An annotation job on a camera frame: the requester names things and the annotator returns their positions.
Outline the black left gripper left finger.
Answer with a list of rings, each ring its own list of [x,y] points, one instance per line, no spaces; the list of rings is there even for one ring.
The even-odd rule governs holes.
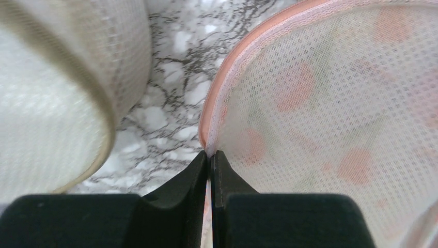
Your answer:
[[[207,161],[145,196],[22,196],[1,215],[1,247],[200,247]]]

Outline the floral mesh laundry bag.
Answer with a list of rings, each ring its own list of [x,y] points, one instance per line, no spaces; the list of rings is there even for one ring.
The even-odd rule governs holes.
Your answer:
[[[199,139],[253,188],[337,193],[377,247],[437,247],[437,1],[303,1],[222,63]]]

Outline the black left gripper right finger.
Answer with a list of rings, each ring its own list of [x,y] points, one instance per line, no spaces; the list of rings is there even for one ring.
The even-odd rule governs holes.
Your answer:
[[[358,205],[339,194],[262,194],[211,158],[214,247],[374,247]]]

